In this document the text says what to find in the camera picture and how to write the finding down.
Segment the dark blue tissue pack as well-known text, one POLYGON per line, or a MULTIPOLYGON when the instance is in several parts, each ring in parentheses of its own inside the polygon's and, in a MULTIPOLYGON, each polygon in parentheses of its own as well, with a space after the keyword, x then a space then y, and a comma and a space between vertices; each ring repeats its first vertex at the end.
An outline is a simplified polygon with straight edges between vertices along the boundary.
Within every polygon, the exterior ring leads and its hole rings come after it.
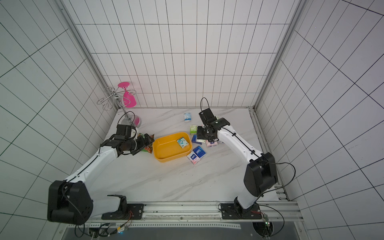
POLYGON ((199 157, 200 159, 203 158, 206 155, 206 152, 202 149, 202 147, 197 146, 193 149, 195 155, 199 157))
POLYGON ((202 142, 200 142, 200 141, 197 139, 197 135, 193 135, 192 142, 195 143, 195 144, 199 144, 199 145, 202 144, 202 142))

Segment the dark blue tissue pack front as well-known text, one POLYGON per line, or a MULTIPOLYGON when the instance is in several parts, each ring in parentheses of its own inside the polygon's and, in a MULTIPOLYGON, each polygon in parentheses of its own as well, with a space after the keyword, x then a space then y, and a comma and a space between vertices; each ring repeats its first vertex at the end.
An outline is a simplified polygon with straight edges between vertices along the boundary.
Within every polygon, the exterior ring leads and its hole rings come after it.
POLYGON ((203 158, 206 155, 206 152, 202 149, 202 147, 197 146, 193 149, 195 155, 199 157, 200 159, 203 158))

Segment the yellow plastic storage box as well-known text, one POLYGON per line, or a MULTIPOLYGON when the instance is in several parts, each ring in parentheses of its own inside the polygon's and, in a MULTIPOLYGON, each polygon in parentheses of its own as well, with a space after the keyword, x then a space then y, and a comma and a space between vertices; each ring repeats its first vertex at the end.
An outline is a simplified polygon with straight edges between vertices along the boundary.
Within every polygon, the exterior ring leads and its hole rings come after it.
POLYGON ((193 145, 189 135, 185 132, 179 132, 157 138, 153 143, 153 153, 159 162, 165 163, 186 157, 191 153, 192 147, 193 145), (180 139, 184 139, 188 144, 185 147, 181 147, 178 142, 180 139))

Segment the pink white tissue pack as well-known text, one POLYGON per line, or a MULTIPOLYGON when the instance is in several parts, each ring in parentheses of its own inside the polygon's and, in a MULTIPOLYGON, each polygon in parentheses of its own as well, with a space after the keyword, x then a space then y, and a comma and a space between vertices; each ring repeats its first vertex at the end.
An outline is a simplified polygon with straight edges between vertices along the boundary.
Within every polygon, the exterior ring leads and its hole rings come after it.
POLYGON ((193 165, 197 164, 201 159, 196 155, 195 152, 191 151, 190 154, 187 155, 187 158, 191 161, 193 165))

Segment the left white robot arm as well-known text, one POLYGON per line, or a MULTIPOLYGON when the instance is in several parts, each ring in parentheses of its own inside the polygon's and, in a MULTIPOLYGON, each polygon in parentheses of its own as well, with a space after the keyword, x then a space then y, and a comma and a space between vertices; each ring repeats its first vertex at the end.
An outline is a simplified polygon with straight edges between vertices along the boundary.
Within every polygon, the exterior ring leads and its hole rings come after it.
POLYGON ((130 214, 127 198, 108 195, 96 199, 90 191, 103 170, 121 155, 134 156, 154 143, 148 134, 139 135, 134 126, 117 125, 117 131, 103 141, 97 152, 65 180, 49 187, 47 219, 50 222, 83 225, 89 218, 126 219, 130 214))

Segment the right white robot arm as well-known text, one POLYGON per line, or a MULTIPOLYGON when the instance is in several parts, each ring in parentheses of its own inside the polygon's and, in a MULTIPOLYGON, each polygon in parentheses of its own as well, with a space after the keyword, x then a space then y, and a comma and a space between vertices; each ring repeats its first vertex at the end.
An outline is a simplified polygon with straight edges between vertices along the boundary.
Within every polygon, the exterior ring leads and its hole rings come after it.
POLYGON ((222 204, 227 219, 261 219, 262 214, 256 204, 257 198, 278 182, 275 158, 271 153, 263 153, 241 137, 230 123, 220 118, 204 126, 198 126, 197 138, 219 140, 229 147, 240 160, 246 163, 243 191, 232 204, 222 204))

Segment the green red chips bag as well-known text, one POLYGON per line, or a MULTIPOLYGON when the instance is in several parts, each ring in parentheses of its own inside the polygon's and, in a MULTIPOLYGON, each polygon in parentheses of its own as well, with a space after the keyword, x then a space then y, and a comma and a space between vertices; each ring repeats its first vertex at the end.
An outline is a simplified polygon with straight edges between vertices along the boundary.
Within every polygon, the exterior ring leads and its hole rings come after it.
POLYGON ((149 154, 152 154, 153 153, 153 143, 154 143, 154 136, 155 135, 150 135, 150 138, 152 139, 152 140, 150 140, 150 144, 148 145, 148 146, 146 146, 144 149, 142 149, 141 151, 142 152, 147 152, 147 153, 149 153, 149 154))

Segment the green tissue pack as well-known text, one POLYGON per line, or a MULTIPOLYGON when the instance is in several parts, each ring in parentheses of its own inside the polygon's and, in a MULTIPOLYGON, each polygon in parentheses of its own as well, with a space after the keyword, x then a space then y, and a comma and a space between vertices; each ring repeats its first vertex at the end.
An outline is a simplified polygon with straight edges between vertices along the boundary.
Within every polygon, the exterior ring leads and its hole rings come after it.
POLYGON ((190 125, 190 135, 196 135, 198 131, 198 125, 190 125))

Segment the light blue tissue pack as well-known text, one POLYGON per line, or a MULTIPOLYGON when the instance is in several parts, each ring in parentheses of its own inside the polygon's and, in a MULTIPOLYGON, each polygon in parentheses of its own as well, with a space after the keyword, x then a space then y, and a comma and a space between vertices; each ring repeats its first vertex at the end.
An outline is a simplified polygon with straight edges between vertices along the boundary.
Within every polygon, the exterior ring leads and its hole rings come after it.
POLYGON ((192 115, 191 113, 184 113, 184 122, 191 122, 192 121, 192 115))

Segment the pink wine glass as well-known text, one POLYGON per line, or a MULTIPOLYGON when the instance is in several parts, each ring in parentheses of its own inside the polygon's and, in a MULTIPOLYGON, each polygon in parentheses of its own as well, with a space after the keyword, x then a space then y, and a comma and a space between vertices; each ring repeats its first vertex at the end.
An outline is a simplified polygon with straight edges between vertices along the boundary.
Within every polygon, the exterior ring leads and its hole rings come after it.
POLYGON ((137 105, 137 101, 135 98, 136 91, 129 90, 130 85, 131 84, 129 82, 121 82, 118 84, 118 88, 121 88, 124 90, 122 103, 123 103, 123 106, 126 108, 133 108, 137 105))

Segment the chrome glass rack stand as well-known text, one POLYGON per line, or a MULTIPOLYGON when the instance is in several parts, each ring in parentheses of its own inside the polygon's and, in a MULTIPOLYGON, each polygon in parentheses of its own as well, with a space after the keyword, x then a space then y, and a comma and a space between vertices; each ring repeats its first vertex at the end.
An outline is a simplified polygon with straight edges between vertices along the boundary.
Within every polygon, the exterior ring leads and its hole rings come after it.
POLYGON ((103 97, 97 101, 97 105, 101 105, 105 111, 111 110, 113 107, 122 109, 125 116, 124 121, 128 122, 128 124, 134 127, 140 127, 142 121, 140 117, 134 114, 130 109, 123 106, 122 98, 124 94, 124 90, 121 88, 115 89, 114 87, 105 88, 104 92, 107 94, 106 97, 103 97))

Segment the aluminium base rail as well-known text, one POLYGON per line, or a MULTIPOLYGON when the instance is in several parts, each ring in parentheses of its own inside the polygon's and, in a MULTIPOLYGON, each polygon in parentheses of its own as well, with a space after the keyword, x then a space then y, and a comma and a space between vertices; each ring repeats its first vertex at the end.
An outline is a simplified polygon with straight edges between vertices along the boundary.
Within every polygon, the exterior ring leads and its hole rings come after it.
POLYGON ((242 222, 287 223, 304 219, 295 202, 260 202, 238 214, 232 203, 219 202, 146 202, 129 203, 122 216, 105 214, 91 217, 86 229, 98 227, 240 227, 242 222))

